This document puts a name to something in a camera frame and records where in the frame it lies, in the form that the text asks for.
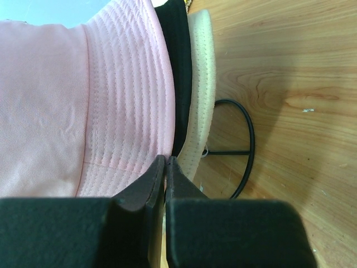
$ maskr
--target hat brim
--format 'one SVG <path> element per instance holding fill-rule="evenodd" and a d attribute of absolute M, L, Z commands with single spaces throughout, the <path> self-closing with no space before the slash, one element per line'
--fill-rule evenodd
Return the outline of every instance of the hat brim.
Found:
<path fill-rule="evenodd" d="M 192 55 L 192 96 L 185 144 L 177 161 L 191 181 L 205 148 L 215 102 L 216 63 L 208 10 L 189 14 Z"/>

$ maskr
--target black cable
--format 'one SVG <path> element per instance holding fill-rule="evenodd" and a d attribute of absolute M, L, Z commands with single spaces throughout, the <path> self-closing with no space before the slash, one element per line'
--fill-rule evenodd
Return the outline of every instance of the black cable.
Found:
<path fill-rule="evenodd" d="M 237 189 L 234 191 L 234 193 L 230 197 L 231 199 L 235 199 L 243 191 L 243 189 L 249 179 L 250 172 L 252 171 L 254 155 L 255 155 L 255 135 L 254 135 L 253 122 L 252 122 L 252 119 L 250 118 L 247 110 L 239 102 L 237 102 L 233 99 L 216 100 L 215 107 L 217 105 L 224 104 L 224 103 L 229 103 L 229 104 L 235 105 L 243 113 L 245 120 L 247 121 L 248 130 L 249 130 L 249 151 L 237 151 L 237 150 L 230 150 L 230 151 L 207 150 L 206 151 L 205 150 L 203 152 L 203 155 L 204 154 L 208 154 L 208 155 L 248 155 L 248 162 L 247 162 L 247 166 L 245 167 L 245 172 L 243 174 L 242 180 L 240 181 Z"/>

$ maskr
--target black fabric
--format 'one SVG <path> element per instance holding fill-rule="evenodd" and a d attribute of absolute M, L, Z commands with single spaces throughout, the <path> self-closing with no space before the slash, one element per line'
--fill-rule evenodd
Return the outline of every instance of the black fabric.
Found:
<path fill-rule="evenodd" d="M 187 135 L 192 93 L 192 60 L 185 2 L 168 0 L 155 8 L 170 57 L 175 84 L 176 121 L 172 155 L 179 155 Z"/>

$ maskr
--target wooden surface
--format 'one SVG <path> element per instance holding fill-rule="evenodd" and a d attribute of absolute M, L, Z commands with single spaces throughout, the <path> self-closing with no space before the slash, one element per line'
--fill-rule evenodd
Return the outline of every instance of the wooden surface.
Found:
<path fill-rule="evenodd" d="M 190 12 L 203 8 L 213 23 L 216 98 L 239 101 L 255 126 L 240 198 L 290 202 L 320 267 L 357 267 L 357 1 L 194 0 Z M 215 110 L 208 147 L 248 148 L 234 108 Z M 227 198 L 246 160 L 202 159 L 194 183 Z"/>

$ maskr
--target pink bucket hat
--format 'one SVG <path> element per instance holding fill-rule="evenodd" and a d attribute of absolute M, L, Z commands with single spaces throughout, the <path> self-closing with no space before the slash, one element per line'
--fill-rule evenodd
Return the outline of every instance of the pink bucket hat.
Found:
<path fill-rule="evenodd" d="M 171 65 L 150 0 L 74 28 L 0 21 L 0 197 L 111 197 L 169 156 Z"/>

